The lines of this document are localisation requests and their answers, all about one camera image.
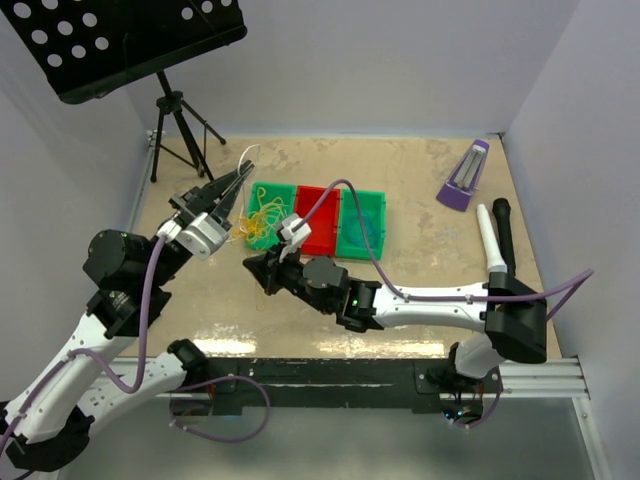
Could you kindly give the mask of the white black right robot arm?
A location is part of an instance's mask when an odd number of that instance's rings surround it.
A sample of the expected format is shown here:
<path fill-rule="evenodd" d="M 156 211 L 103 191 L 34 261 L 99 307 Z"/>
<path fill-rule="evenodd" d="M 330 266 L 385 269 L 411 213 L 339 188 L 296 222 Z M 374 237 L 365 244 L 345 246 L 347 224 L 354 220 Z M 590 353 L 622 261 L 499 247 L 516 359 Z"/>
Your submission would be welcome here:
<path fill-rule="evenodd" d="M 404 326 L 471 331 L 454 345 L 438 380 L 469 392 L 505 361 L 547 359 L 547 303 L 515 277 L 493 272 L 486 282 L 460 287 L 390 287 L 353 277 L 327 256 L 302 262 L 298 254 L 268 251 L 243 262 L 267 295 L 289 292 L 345 329 L 365 333 Z"/>

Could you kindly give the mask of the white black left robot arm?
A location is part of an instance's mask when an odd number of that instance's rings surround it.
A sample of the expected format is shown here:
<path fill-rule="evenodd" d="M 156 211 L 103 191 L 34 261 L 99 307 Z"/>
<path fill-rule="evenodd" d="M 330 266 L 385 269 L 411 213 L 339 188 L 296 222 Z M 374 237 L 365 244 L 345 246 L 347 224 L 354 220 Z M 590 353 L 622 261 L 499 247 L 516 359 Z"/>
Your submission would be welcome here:
<path fill-rule="evenodd" d="M 68 465 L 107 422 L 153 396 L 205 385 L 207 360 L 192 341 L 149 358 L 147 335 L 171 298 L 163 286 L 228 239 L 230 212 L 253 169 L 246 160 L 172 197 L 174 214 L 150 238 L 107 229 L 92 239 L 83 270 L 96 293 L 46 370 L 1 405 L 1 451 L 24 476 Z"/>

